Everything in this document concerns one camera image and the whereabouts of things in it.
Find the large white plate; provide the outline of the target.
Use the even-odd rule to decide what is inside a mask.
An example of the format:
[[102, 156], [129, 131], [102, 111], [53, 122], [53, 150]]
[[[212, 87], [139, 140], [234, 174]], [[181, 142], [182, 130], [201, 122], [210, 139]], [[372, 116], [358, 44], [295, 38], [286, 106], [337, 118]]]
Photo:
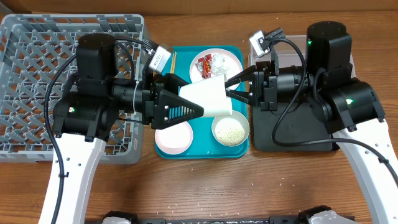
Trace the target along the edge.
[[229, 72], [227, 75], [227, 79], [237, 75], [238, 73], [242, 72], [243, 66], [240, 60], [235, 56], [232, 52], [225, 50], [225, 49], [220, 49], [220, 48], [212, 48], [212, 49], [207, 49], [204, 51], [201, 51], [197, 56], [195, 56], [191, 62], [190, 68], [189, 68], [189, 77], [190, 81], [192, 83], [202, 81], [203, 78], [201, 77], [200, 72], [198, 71], [196, 67], [196, 62], [199, 58], [211, 54], [223, 54], [226, 57], [226, 60], [228, 61], [229, 65]]

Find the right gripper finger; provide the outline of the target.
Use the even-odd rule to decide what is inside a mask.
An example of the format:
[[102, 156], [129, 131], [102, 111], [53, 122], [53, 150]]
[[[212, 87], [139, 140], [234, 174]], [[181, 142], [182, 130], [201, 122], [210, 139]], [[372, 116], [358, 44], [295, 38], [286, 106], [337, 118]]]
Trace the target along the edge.
[[247, 105], [252, 104], [252, 93], [245, 91], [226, 90], [226, 96], [243, 102]]
[[247, 69], [243, 70], [242, 72], [238, 73], [237, 75], [229, 78], [227, 81], [225, 81], [224, 86], [225, 88], [229, 88], [233, 85], [244, 83], [246, 81], [254, 81], [255, 75], [254, 73], [257, 71], [257, 68], [255, 65], [252, 65], [248, 67]]

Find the grey bowl of rice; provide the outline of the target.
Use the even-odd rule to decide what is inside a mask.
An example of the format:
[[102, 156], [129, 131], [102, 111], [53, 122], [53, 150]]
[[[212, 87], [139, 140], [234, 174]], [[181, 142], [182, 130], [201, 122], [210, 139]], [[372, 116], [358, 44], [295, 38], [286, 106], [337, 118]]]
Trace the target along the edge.
[[216, 117], [211, 125], [214, 138], [228, 147], [241, 145], [248, 139], [249, 130], [247, 117], [238, 111], [232, 111], [231, 116]]

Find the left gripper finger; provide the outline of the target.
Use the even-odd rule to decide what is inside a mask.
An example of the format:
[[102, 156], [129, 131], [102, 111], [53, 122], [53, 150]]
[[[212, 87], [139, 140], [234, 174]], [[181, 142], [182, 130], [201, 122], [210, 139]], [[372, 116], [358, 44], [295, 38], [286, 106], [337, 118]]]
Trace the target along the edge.
[[204, 115], [204, 108], [167, 90], [155, 98], [152, 129], [165, 129]]
[[185, 85], [188, 85], [188, 82], [174, 73], [164, 75], [164, 89], [171, 93], [178, 93], [179, 89]]

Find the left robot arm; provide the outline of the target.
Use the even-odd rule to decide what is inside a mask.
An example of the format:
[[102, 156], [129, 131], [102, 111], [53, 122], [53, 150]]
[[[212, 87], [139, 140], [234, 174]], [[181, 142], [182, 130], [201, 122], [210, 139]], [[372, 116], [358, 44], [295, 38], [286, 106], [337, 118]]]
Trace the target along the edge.
[[69, 58], [77, 71], [67, 79], [54, 107], [44, 106], [53, 162], [41, 223], [83, 223], [95, 170], [120, 113], [140, 113], [140, 123], [165, 129], [203, 116], [202, 106], [178, 95], [187, 83], [163, 74], [171, 53], [149, 40], [142, 79], [118, 77], [117, 51], [125, 37], [86, 34]]

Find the white tissue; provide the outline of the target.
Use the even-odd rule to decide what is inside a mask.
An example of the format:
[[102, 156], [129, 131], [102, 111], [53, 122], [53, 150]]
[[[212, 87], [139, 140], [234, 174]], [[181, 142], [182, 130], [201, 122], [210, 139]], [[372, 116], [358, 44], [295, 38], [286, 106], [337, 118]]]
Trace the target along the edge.
[[213, 75], [227, 75], [229, 72], [229, 65], [226, 57], [223, 54], [213, 54], [211, 62], [211, 73]]

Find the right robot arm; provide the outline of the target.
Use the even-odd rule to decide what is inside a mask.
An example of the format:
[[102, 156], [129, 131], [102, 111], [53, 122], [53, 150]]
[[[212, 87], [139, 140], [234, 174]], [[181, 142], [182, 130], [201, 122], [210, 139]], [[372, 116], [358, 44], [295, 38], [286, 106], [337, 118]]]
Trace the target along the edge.
[[261, 111], [276, 111], [280, 100], [306, 100], [328, 133], [325, 143], [345, 154], [374, 223], [397, 222], [397, 157], [385, 112], [374, 89], [352, 77], [352, 38], [344, 24], [321, 21], [307, 29], [300, 66], [280, 68], [275, 45], [282, 29], [256, 32], [250, 42], [258, 56], [271, 55], [225, 83], [226, 94]]

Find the white paper cup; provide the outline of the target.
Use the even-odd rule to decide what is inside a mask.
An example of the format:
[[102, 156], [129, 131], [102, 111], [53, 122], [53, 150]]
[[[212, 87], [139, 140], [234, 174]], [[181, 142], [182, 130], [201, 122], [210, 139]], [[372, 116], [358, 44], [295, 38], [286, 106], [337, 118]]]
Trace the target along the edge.
[[218, 75], [180, 88], [178, 95], [203, 108], [204, 118], [232, 115], [232, 101], [226, 96], [226, 75]]

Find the red snack wrapper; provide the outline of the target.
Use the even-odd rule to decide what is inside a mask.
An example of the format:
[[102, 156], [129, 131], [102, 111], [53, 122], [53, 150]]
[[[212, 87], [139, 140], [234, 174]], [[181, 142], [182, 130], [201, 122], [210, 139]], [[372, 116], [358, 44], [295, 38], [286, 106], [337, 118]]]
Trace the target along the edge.
[[196, 62], [196, 67], [201, 74], [203, 79], [207, 79], [211, 77], [211, 64], [212, 64], [212, 56], [211, 54], [207, 54], [201, 58], [199, 58]]

